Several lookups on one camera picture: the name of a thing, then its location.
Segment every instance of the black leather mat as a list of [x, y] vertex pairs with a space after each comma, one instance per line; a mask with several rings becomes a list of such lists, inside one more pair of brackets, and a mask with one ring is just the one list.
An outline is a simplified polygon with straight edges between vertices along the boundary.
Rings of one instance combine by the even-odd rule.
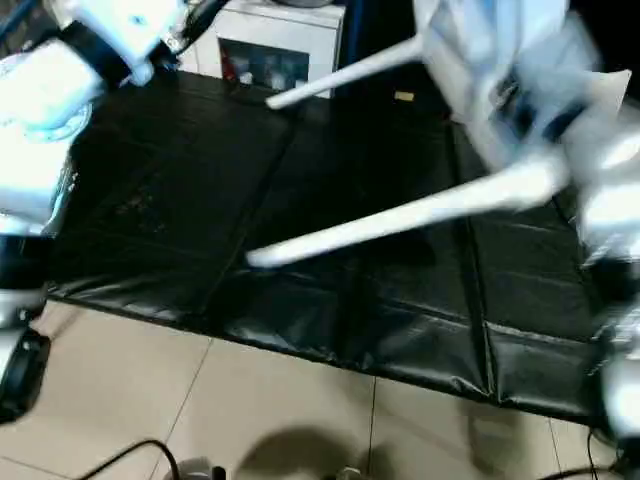
[[275, 271], [247, 249], [484, 174], [436, 113], [263, 94], [180, 74], [111, 97], [51, 296], [536, 413], [596, 422], [597, 298], [553, 205], [397, 235]]

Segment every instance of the small yellow object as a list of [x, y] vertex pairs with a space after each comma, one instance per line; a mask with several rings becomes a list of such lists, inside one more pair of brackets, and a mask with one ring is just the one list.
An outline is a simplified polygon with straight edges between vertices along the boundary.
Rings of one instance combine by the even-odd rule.
[[416, 94], [412, 92], [396, 92], [394, 98], [402, 102], [413, 102], [416, 98]]

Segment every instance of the tile grout line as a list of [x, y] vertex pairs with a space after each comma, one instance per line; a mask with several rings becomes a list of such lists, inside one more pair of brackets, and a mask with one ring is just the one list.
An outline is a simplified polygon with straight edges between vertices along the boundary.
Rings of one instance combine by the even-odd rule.
[[9, 463], [15, 463], [16, 465], [20, 465], [21, 467], [29, 468], [31, 470], [37, 470], [38, 472], [42, 472], [42, 473], [46, 473], [47, 475], [53, 475], [54, 477], [57, 477], [57, 478], [63, 478], [63, 479], [68, 479], [69, 478], [69, 477], [67, 477], [65, 475], [60, 475], [59, 473], [52, 472], [51, 470], [46, 470], [44, 468], [37, 467], [35, 465], [30, 465], [30, 464], [22, 462], [20, 460], [15, 460], [13, 458], [5, 457], [4, 455], [0, 455], [0, 459], [4, 460], [6, 462], [9, 462]]
[[367, 475], [371, 476], [371, 455], [373, 448], [373, 421], [376, 416], [376, 388], [378, 386], [378, 377], [373, 377], [373, 395], [371, 399], [371, 418], [369, 420], [369, 452], [367, 455]]
[[[171, 435], [173, 435], [173, 431], [176, 428], [176, 425], [178, 424], [178, 421], [180, 420], [180, 417], [182, 416], [182, 411], [184, 410], [185, 405], [187, 404], [187, 400], [189, 400], [189, 397], [191, 396], [191, 391], [193, 390], [194, 385], [196, 384], [196, 381], [198, 380], [198, 377], [200, 376], [200, 370], [202, 370], [202, 367], [204, 366], [204, 362], [207, 359], [207, 356], [209, 355], [209, 351], [211, 350], [211, 346], [213, 345], [214, 339], [210, 338], [209, 339], [209, 345], [207, 346], [207, 349], [204, 352], [204, 355], [202, 356], [202, 360], [200, 360], [200, 364], [198, 365], [198, 368], [196, 369], [196, 373], [193, 376], [193, 380], [191, 380], [191, 384], [189, 385], [189, 388], [187, 389], [187, 394], [184, 396], [184, 400], [182, 401], [182, 404], [180, 405], [180, 408], [178, 409], [178, 413], [176, 414], [176, 418], [173, 421], [173, 424], [171, 425], [171, 428], [169, 429], [169, 433], [167, 434], [167, 437], [164, 439], [164, 443], [165, 445], [169, 445], [169, 439], [171, 438]], [[153, 476], [156, 473], [156, 470], [158, 469], [158, 466], [160, 465], [160, 462], [162, 461], [162, 458], [164, 456], [162, 454], [158, 455], [158, 460], [156, 461], [155, 465], [153, 466], [153, 469], [151, 470], [151, 474], [149, 475], [149, 479], [148, 480], [152, 480]]]
[[556, 463], [558, 464], [558, 472], [561, 472], [562, 466], [560, 465], [560, 454], [558, 453], [558, 444], [556, 442], [556, 434], [553, 430], [553, 424], [551, 423], [550, 418], [547, 418], [547, 423], [549, 424], [549, 432], [551, 433], [551, 441], [553, 442], [553, 451], [556, 453]]

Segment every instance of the white cabinet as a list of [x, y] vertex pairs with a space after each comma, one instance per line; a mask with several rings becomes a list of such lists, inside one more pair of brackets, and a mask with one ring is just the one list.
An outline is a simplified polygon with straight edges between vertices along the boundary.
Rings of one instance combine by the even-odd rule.
[[344, 13], [335, 5], [301, 9], [269, 0], [231, 0], [186, 52], [183, 69], [221, 78], [222, 46], [228, 65], [245, 83], [283, 90], [317, 80], [337, 67]]

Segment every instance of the white rod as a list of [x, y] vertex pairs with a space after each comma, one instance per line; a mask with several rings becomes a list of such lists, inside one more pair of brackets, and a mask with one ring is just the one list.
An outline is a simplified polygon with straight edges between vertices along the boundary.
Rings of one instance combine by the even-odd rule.
[[267, 105], [273, 110], [280, 110], [318, 93], [346, 85], [383, 70], [420, 60], [421, 57], [422, 40], [420, 36], [415, 36], [315, 82], [274, 95], [267, 99]]
[[514, 165], [503, 172], [333, 228], [247, 254], [249, 264], [271, 268], [394, 233], [486, 212], [527, 208], [557, 192], [558, 173], [544, 164]]

